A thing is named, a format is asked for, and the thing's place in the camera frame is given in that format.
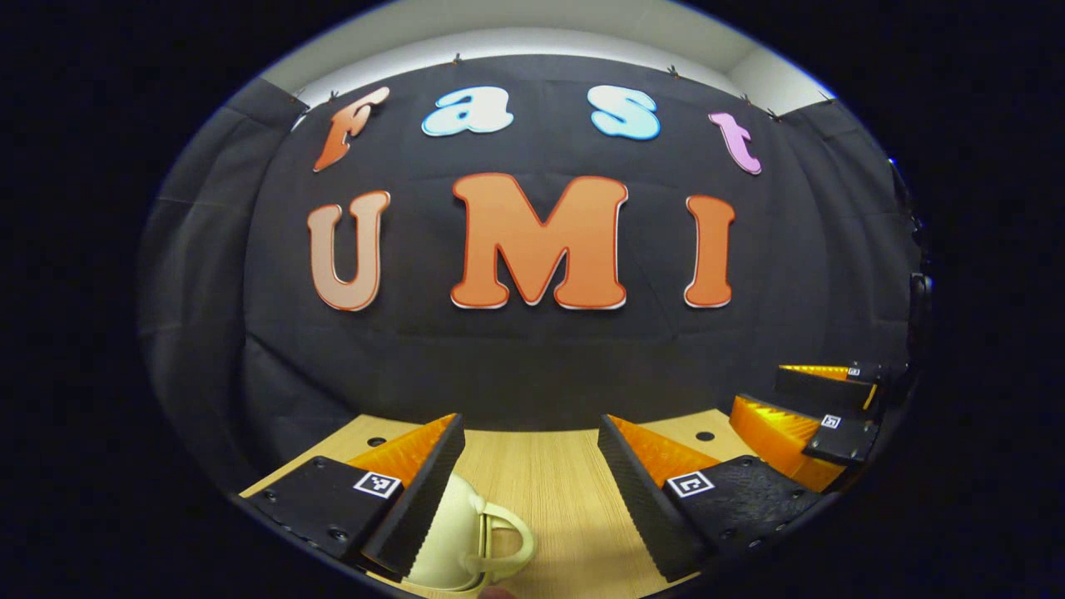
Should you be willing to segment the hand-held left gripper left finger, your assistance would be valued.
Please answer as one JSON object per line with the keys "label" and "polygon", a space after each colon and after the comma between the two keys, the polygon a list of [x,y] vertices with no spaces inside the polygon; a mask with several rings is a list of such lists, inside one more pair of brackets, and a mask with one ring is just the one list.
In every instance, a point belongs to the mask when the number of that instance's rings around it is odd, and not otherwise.
{"label": "hand-held left gripper left finger", "polygon": [[456,462],[450,412],[363,455],[316,455],[242,501],[281,533],[353,569],[399,581],[414,568]]}

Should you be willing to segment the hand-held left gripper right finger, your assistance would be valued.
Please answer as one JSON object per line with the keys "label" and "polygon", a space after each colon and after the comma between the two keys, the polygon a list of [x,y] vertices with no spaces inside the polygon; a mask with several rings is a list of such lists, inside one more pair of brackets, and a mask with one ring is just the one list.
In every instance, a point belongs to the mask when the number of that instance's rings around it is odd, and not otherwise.
{"label": "hand-held left gripper right finger", "polygon": [[737,567],[818,512],[823,493],[754,455],[711,458],[613,414],[597,446],[651,560],[669,582]]}

